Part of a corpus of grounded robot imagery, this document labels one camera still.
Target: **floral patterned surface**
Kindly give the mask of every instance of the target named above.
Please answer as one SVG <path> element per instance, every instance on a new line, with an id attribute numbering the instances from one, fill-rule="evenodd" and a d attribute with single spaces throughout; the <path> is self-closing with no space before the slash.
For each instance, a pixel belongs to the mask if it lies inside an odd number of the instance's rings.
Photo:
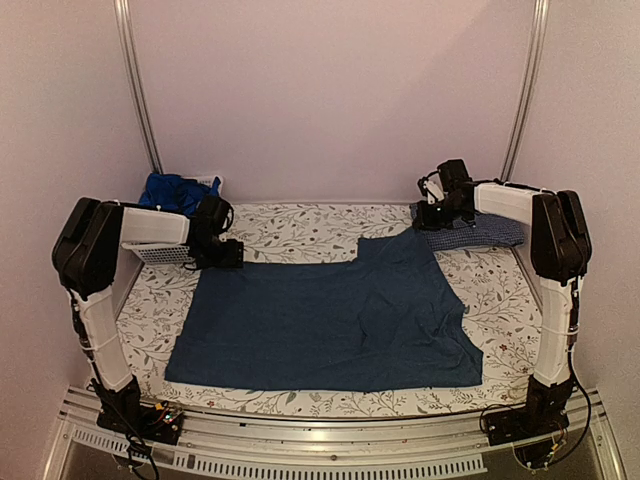
<path id="1" fill-rule="evenodd" d="M 396 235 L 411 224 L 409 208 L 389 205 L 239 205 L 229 233 L 252 262 L 340 262 L 356 256 L 357 239 Z M 182 331 L 198 272 L 145 266 L 118 319 L 125 355 L 143 395 L 193 406 L 306 417 L 380 417 L 453 413 L 524 399 L 540 340 L 540 313 L 509 249 L 437 252 L 466 305 L 463 328 L 484 351 L 479 387 L 379 393 L 263 392 L 164 380 Z"/>

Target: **white wall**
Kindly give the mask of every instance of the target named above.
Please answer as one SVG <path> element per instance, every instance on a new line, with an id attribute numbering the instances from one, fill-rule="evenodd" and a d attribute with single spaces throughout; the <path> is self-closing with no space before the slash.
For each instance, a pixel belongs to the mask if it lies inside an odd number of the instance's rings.
<path id="1" fill-rule="evenodd" d="M 499 175 L 534 2 L 137 0 L 166 169 L 232 201 L 403 202 L 463 157 Z"/>
<path id="2" fill-rule="evenodd" d="M 148 171 L 110 1 L 0 2 L 0 477 L 36 478 L 88 373 L 51 249 L 82 196 L 135 200 Z M 125 261 L 122 297 L 136 262 Z"/>
<path id="3" fill-rule="evenodd" d="M 514 180 L 580 194 L 594 254 L 576 368 L 640 478 L 640 2 L 554 1 L 549 19 Z"/>

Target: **white plastic basket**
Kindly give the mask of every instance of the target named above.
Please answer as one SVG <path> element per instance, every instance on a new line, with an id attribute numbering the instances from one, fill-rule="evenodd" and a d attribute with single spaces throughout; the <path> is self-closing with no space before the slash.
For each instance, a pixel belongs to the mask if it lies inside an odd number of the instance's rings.
<path id="1" fill-rule="evenodd" d="M 198 183 L 213 186 L 216 177 L 220 179 L 218 193 L 222 194 L 224 178 L 220 175 L 206 177 L 185 177 L 197 180 Z M 193 258 L 189 256 L 189 247 L 186 245 L 172 245 L 166 243 L 122 243 L 122 248 L 135 253 L 140 260 L 148 265 L 160 265 L 164 263 L 191 263 Z"/>

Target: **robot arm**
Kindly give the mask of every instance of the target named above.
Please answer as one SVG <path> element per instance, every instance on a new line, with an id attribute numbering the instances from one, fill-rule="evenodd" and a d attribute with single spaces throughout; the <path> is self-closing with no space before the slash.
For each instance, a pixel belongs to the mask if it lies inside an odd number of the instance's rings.
<path id="1" fill-rule="evenodd" d="M 512 442 L 568 426 L 564 407 L 575 384 L 570 355 L 579 329 L 582 279 L 591 257 L 578 195 L 498 181 L 474 182 L 462 160 L 443 163 L 437 173 L 444 196 L 432 195 L 437 201 L 418 203 L 415 228 L 452 228 L 455 218 L 473 223 L 476 212 L 501 215 L 531 227 L 530 256 L 542 290 L 540 351 L 529 379 L 526 406 L 485 417 L 490 443 Z M 428 191 L 427 180 L 418 183 L 423 192 Z"/>
<path id="2" fill-rule="evenodd" d="M 230 226 L 231 212 L 229 203 L 213 196 L 205 197 L 191 218 L 89 198 L 76 204 L 54 247 L 53 265 L 70 296 L 74 329 L 94 369 L 93 386 L 103 411 L 99 426 L 122 433 L 134 430 L 166 443 L 175 443 L 180 429 L 174 418 L 159 424 L 165 428 L 145 432 L 143 419 L 151 412 L 140 405 L 140 388 L 120 345 L 112 301 L 120 244 L 188 245 L 196 268 L 241 267 L 242 243 L 218 239 Z"/>

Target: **folded cloth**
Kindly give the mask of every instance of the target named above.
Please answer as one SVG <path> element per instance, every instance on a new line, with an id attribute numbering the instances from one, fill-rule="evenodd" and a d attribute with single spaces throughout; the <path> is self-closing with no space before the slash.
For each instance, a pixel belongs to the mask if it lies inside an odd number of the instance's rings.
<path id="1" fill-rule="evenodd" d="M 209 187 L 180 175 L 151 173 L 147 177 L 145 191 L 138 203 L 149 207 L 160 206 L 165 211 L 193 215 L 205 195 L 219 195 L 219 187 L 218 177 L 213 187 Z"/>
<path id="2" fill-rule="evenodd" d="M 417 206 L 411 205 L 411 218 L 416 218 Z M 475 225 L 463 220 L 453 221 L 453 229 L 421 230 L 431 250 L 455 250 L 464 247 L 515 247 L 524 243 L 520 223 L 499 215 L 476 213 Z"/>
<path id="3" fill-rule="evenodd" d="M 251 390 L 479 385 L 463 311 L 411 228 L 360 239 L 353 262 L 207 269 L 165 378 Z"/>

